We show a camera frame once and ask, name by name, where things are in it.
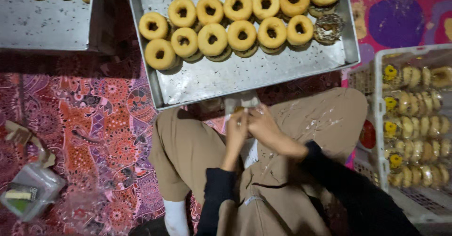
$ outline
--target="patterned cloth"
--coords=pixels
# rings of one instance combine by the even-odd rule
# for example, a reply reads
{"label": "patterned cloth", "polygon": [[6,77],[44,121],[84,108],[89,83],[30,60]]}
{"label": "patterned cloth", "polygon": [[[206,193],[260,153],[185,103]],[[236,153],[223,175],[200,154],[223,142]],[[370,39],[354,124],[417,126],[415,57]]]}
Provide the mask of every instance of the patterned cloth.
{"label": "patterned cloth", "polygon": [[[5,120],[18,122],[41,138],[56,155],[52,169],[68,182],[61,198],[32,223],[17,221],[0,207],[0,235],[68,234],[82,228],[120,235],[164,214],[155,172],[147,160],[157,112],[127,2],[116,0],[116,12],[121,14],[116,14],[114,57],[0,54],[0,192],[25,163],[37,159],[36,147],[3,140]],[[452,39],[452,0],[352,2],[363,65],[381,49]],[[342,86],[347,86],[344,76]],[[339,85],[340,74],[332,72],[257,92],[271,105]],[[224,132],[223,112],[202,114],[197,105],[186,109]],[[192,196],[187,205],[195,228],[200,207]]]}

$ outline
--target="aluminum tray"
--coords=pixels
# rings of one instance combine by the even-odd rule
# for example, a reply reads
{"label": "aluminum tray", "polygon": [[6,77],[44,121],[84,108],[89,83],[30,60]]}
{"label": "aluminum tray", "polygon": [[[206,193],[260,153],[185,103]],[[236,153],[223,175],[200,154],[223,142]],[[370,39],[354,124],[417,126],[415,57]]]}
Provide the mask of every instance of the aluminum tray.
{"label": "aluminum tray", "polygon": [[[172,1],[130,0],[144,62],[143,51],[148,41],[138,31],[140,18],[151,11],[167,16]],[[175,73],[155,71],[144,63],[154,106],[157,110],[164,110],[358,64],[359,48],[350,0],[340,0],[337,13],[345,20],[346,26],[342,40],[334,45],[324,46],[312,41],[305,51],[291,51],[286,47],[279,55],[268,55],[258,49],[250,58],[242,59],[232,54],[221,63],[204,57],[194,64],[184,62]]]}
{"label": "aluminum tray", "polygon": [[112,54],[111,1],[2,0],[0,48]]}

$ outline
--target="white plastic crate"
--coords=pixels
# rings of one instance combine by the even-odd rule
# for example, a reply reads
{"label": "white plastic crate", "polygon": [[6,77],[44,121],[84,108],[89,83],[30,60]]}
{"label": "white plastic crate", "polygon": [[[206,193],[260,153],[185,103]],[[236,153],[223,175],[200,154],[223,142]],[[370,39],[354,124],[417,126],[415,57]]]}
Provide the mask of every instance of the white plastic crate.
{"label": "white plastic crate", "polygon": [[[348,85],[366,95],[369,101],[369,120],[376,132],[376,145],[372,149],[358,144],[354,169],[368,177],[377,186],[390,194],[399,207],[414,224],[446,225],[449,232],[452,227],[452,183],[441,190],[427,187],[396,188],[388,184],[389,162],[384,157],[383,115],[386,107],[382,98],[382,66],[390,58],[393,64],[416,60],[415,67],[428,66],[437,68],[452,65],[452,44],[426,45],[410,48],[387,49],[379,51],[375,60],[367,66],[363,65],[348,73]],[[442,92],[444,96],[443,109],[440,114],[452,119],[452,92]]]}

